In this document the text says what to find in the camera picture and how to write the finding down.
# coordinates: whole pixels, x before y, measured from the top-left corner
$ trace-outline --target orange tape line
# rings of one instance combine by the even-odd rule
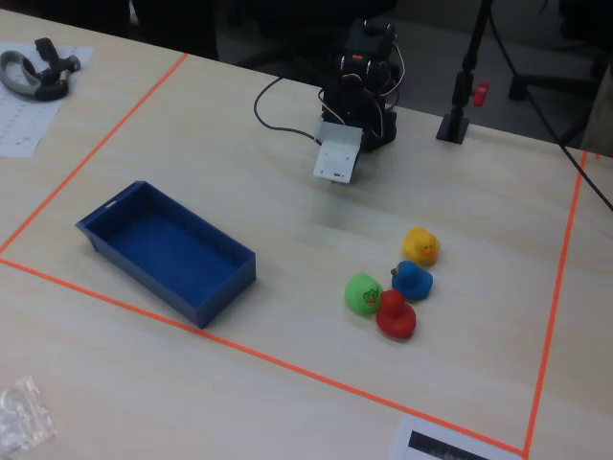
[[[585,168],[587,162],[587,151],[583,152],[581,157],[581,167]],[[568,213],[568,220],[566,222],[566,232],[564,233],[564,243],[562,244],[562,251],[559,256],[559,264],[557,266],[556,287],[554,289],[554,298],[552,299],[552,309],[549,313],[549,322],[547,323],[547,334],[545,335],[545,346],[543,349],[543,356],[540,360],[540,369],[538,370],[538,380],[536,381],[536,389],[534,390],[533,407],[530,412],[530,421],[528,422],[528,432],[526,434],[526,442],[524,444],[524,450],[522,457],[528,459],[530,456],[530,449],[533,443],[534,426],[536,425],[536,416],[538,415],[538,407],[540,405],[540,399],[543,393],[543,386],[545,384],[545,374],[547,373],[547,363],[549,361],[549,353],[552,349],[552,339],[554,338],[554,328],[556,327],[557,317],[557,305],[559,303],[559,294],[562,291],[562,282],[564,280],[564,268],[566,267],[566,257],[568,256],[568,246],[571,242],[571,235],[573,233],[573,225],[575,223],[575,213],[577,211],[577,203],[579,201],[579,193],[581,191],[581,174],[577,174],[577,180],[575,181],[575,192],[573,193],[573,200],[571,202],[571,209]]]
[[[136,103],[136,105],[134,105],[129,112],[127,112],[127,114],[122,118],[122,120],[115,125],[115,127],[113,127],[113,129],[111,129],[111,131],[106,134],[106,136],[104,136],[104,138],[100,141],[99,144],[97,144],[94,149],[85,157],[83,158],[83,160],[77,165],[76,168],[73,169],[73,171],[68,174],[68,177],[66,177],[61,184],[59,184],[57,186],[57,188],[55,190],[52,191],[52,193],[47,196],[47,198],[40,204],[40,206],[38,206],[35,211],[26,219],[25,222],[23,222],[19,228],[17,228],[17,230],[11,235],[11,237],[5,241],[5,243],[0,246],[0,254],[2,254],[7,247],[9,247],[12,242],[15,241],[15,239],[21,234],[21,232],[23,232],[26,227],[28,225],[30,225],[32,223],[32,221],[36,218],[36,216],[38,216],[40,214],[40,212],[45,209],[45,207],[47,207],[47,205],[51,202],[52,199],[54,199],[57,194],[61,191],[61,189],[63,189],[66,184],[68,184],[68,182],[70,182],[75,175],[77,175],[77,173],[81,170],[81,168],[83,168],[83,166],[85,166],[85,164],[92,159],[92,157],[98,153],[98,151],[104,146],[104,144],[106,144],[108,142],[108,140],[113,137],[113,135],[119,130],[120,127],[122,127],[122,125],[132,116],[134,115],[134,112],[136,112],[141,105],[143,105],[145,103],[145,101],[147,99],[149,99],[149,97],[157,90],[157,88],[159,88],[162,83],[164,83],[164,81],[166,81],[173,73],[176,69],[179,68],[179,66],[183,63],[183,61],[187,58],[188,54],[184,54],[179,60],[177,60],[175,62],[175,64],[170,68],[170,70],[164,75],[164,77],[162,77],[157,83],[155,83],[153,85],[153,87],[151,89],[149,89],[149,91],[146,93],[145,96],[143,96],[143,98]]]
[[[449,428],[452,429],[454,431],[457,431],[459,433],[462,433],[466,436],[470,436],[471,438],[477,439],[479,441],[482,441],[484,443],[490,444],[492,446],[495,446],[499,449],[502,450],[506,450],[508,452],[514,453],[516,455],[521,455],[522,450],[519,448],[514,448],[512,446],[508,446],[504,443],[501,443],[500,441],[496,441],[495,439],[489,438],[488,436],[485,436],[483,434],[477,433],[475,431],[471,431],[470,429],[467,428],[463,428],[461,426],[458,425],[454,425],[451,424],[450,422],[446,422],[445,420],[441,420],[437,417],[433,417],[431,415],[425,414],[423,412],[419,412],[418,410],[414,410],[411,409],[410,407],[407,407],[405,405],[401,405],[398,404],[397,402],[392,402],[389,400],[385,400],[383,398],[380,398],[379,396],[373,395],[372,393],[367,393],[366,391],[362,391],[359,390],[357,388],[354,388],[352,386],[346,385],[345,383],[341,383],[340,381],[336,381],[333,379],[329,379],[327,377],[324,376],[320,376],[319,374],[315,374],[314,372],[308,371],[307,369],[303,369],[301,367],[295,366],[294,364],[290,364],[289,362],[286,361],[282,361],[278,358],[275,358],[273,356],[270,355],[266,355],[262,352],[258,352],[257,350],[253,350],[251,348],[245,347],[243,345],[239,345],[235,342],[232,342],[230,340],[227,340],[225,338],[219,337],[217,335],[213,335],[211,333],[205,333],[204,331],[201,331],[197,328],[194,328],[192,326],[188,326],[185,325],[183,323],[179,323],[178,321],[174,321],[172,319],[168,319],[164,316],[160,316],[159,314],[155,314],[152,313],[150,311],[146,311],[143,309],[139,309],[137,307],[134,307],[132,305],[126,304],[124,302],[120,302],[119,300],[115,300],[115,299],[111,299],[110,297],[106,297],[105,295],[102,294],[98,294],[97,292],[93,292],[91,290],[85,289],[84,287],[79,287],[77,285],[73,285],[72,283],[68,283],[67,281],[63,281],[60,280],[56,277],[53,277],[51,275],[47,275],[45,273],[42,273],[40,271],[34,270],[32,268],[27,268],[24,265],[20,265],[20,264],[16,264],[15,262],[11,262],[11,261],[7,261],[6,259],[0,259],[0,264],[2,265],[6,265],[6,266],[10,266],[12,268],[15,268],[17,270],[23,271],[25,273],[29,273],[31,275],[34,275],[38,278],[42,278],[43,280],[49,281],[51,283],[55,283],[56,285],[60,285],[63,286],[65,288],[69,288],[71,290],[75,290],[76,292],[80,292],[81,294],[85,294],[89,297],[93,297],[95,299],[98,300],[102,300],[103,302],[106,302],[108,304],[114,305],[116,307],[120,307],[122,309],[128,310],[128,311],[132,311],[134,313],[140,314],[142,316],[145,316],[149,319],[153,319],[155,321],[159,321],[161,323],[164,324],[168,324],[169,326],[173,326],[174,328],[177,329],[181,329],[183,331],[186,331],[188,333],[191,334],[195,334],[195,335],[199,335],[201,337],[207,338],[209,340],[212,340],[215,343],[218,343],[220,345],[232,348],[234,350],[237,350],[241,353],[245,353],[247,355],[250,355],[252,357],[256,357],[258,359],[262,359],[264,361],[267,361],[271,364],[274,364],[276,366],[279,367],[283,367],[284,369],[291,371],[291,372],[295,372],[297,374],[300,374],[302,376],[305,377],[309,377],[310,379],[314,379],[317,381],[320,381],[322,383],[325,383],[327,385],[333,386],[334,388],[338,388],[339,390],[343,390],[346,391],[348,393],[352,393],[355,396],[359,396],[360,398],[364,398],[370,401],[373,401],[375,403],[379,403],[382,405],[386,405],[388,407],[391,407],[395,410],[398,410],[400,412],[404,412],[406,414],[410,414],[413,415],[415,417],[419,417],[421,419],[424,419],[428,422],[431,422],[433,424],[439,425],[439,426],[444,426],[445,428]]]

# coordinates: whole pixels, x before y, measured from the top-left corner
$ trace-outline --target red clip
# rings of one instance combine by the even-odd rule
[[[489,81],[483,81],[477,86],[477,89],[472,92],[472,96],[475,98],[475,107],[483,107],[488,90]]]

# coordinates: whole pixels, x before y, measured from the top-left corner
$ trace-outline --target green rubber duck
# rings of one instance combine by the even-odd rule
[[[372,314],[381,306],[381,285],[366,273],[354,275],[345,287],[345,300],[358,314]]]

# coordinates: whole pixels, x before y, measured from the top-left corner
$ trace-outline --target black stand pole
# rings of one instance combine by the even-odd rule
[[[464,118],[464,107],[468,105],[468,101],[472,95],[472,71],[475,70],[475,66],[477,65],[477,53],[479,52],[483,34],[486,31],[492,3],[493,0],[481,1],[477,22],[472,31],[470,44],[468,45],[468,52],[464,56],[462,70],[456,77],[456,85],[453,89],[453,97],[451,99],[453,108],[451,109],[451,113],[447,113],[443,117],[439,132],[437,133],[437,139],[439,140],[453,142],[455,144],[461,144],[464,141],[469,123],[469,119]]]

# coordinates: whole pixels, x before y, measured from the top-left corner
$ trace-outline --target blue tray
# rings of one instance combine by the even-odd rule
[[[144,181],[77,223],[96,251],[204,328],[256,279],[256,254]]]

